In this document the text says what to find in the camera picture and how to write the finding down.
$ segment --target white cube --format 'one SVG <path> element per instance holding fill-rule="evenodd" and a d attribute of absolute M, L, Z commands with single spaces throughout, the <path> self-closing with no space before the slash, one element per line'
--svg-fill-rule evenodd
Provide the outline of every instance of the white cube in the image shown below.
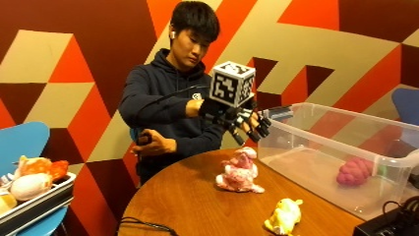
<path fill-rule="evenodd" d="M 238 107 L 254 94 L 251 86 L 255 69 L 230 61 L 211 69 L 209 98 L 231 107 Z"/>

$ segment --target pink stuffed animal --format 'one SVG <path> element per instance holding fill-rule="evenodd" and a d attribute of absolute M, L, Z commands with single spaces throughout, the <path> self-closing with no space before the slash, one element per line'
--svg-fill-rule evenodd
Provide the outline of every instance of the pink stuffed animal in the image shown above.
<path fill-rule="evenodd" d="M 253 179 L 258 176 L 258 168 L 251 160 L 255 157 L 255 150 L 243 147 L 234 152 L 230 160 L 221 162 L 223 173 L 215 177 L 215 184 L 221 189 L 233 192 L 265 192 L 265 189 L 253 183 Z"/>
<path fill-rule="evenodd" d="M 233 158 L 221 162 L 221 165 L 249 169 L 253 172 L 253 178 L 255 178 L 258 177 L 258 166 L 253 163 L 253 159 L 257 157 L 257 151 L 251 147 L 243 147 L 234 152 Z"/>
<path fill-rule="evenodd" d="M 372 169 L 374 163 L 371 161 L 354 157 L 340 166 L 336 181 L 342 185 L 362 185 L 372 175 Z"/>

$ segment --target stuffed animal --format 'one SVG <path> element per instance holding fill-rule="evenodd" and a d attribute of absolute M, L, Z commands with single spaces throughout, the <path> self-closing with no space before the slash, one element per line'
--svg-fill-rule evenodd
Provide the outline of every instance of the stuffed animal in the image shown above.
<path fill-rule="evenodd" d="M 253 171 L 225 166 L 223 174 L 217 175 L 215 184 L 221 189 L 231 192 L 263 193 L 265 189 L 253 183 Z"/>
<path fill-rule="evenodd" d="M 253 178 L 255 178 L 258 177 L 258 166 L 253 163 L 253 159 L 257 157 L 257 151 L 251 147 L 243 147 L 234 152 L 233 158 L 223 160 L 221 164 L 251 170 Z"/>
<path fill-rule="evenodd" d="M 52 183 L 66 174 L 68 161 L 50 162 L 45 157 L 20 157 L 15 174 L 1 177 L 0 186 L 7 189 L 17 201 L 28 201 L 45 193 Z"/>
<path fill-rule="evenodd" d="M 339 168 L 336 181 L 342 185 L 359 186 L 372 175 L 374 163 L 363 158 L 351 158 Z"/>
<path fill-rule="evenodd" d="M 17 205 L 15 196 L 5 188 L 0 187 L 0 215 Z"/>
<path fill-rule="evenodd" d="M 275 235 L 290 235 L 294 231 L 294 226 L 300 221 L 299 205 L 302 200 L 293 201 L 282 199 L 274 210 L 271 217 L 265 220 L 265 227 L 275 233 Z"/>
<path fill-rule="evenodd" d="M 229 160 L 223 160 L 223 173 L 215 177 L 215 185 L 231 192 L 263 193 L 265 189 L 254 184 L 258 167 L 253 163 L 257 152 L 251 147 L 238 149 Z"/>

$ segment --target geometric wall pattern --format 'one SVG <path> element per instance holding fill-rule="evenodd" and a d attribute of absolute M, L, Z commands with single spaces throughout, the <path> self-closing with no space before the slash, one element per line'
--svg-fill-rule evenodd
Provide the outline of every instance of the geometric wall pattern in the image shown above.
<path fill-rule="evenodd" d="M 113 235 L 134 194 L 117 108 L 130 68 L 169 46 L 178 2 L 0 1 L 0 128 L 36 120 L 50 127 L 42 155 L 66 159 L 77 174 L 70 235 Z M 418 1 L 206 2 L 221 23 L 207 72 L 223 61 L 255 67 L 261 109 L 308 101 L 398 119 L 392 90 L 419 88 Z"/>

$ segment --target round table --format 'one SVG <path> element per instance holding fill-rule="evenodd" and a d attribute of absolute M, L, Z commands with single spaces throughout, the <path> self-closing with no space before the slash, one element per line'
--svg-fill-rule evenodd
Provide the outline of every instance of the round table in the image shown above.
<path fill-rule="evenodd" d="M 254 183 L 266 189 L 263 194 L 221 190 L 214 178 L 222 173 L 219 162 L 233 156 L 235 149 L 221 149 L 191 156 L 165 168 L 138 189 L 124 216 L 165 224 L 179 236 L 274 235 L 263 221 L 271 216 L 283 198 L 303 200 L 300 223 L 293 235 L 352 235 L 363 220 L 342 210 L 259 160 L 259 176 Z M 169 235 L 149 226 L 125 223 L 120 236 Z"/>

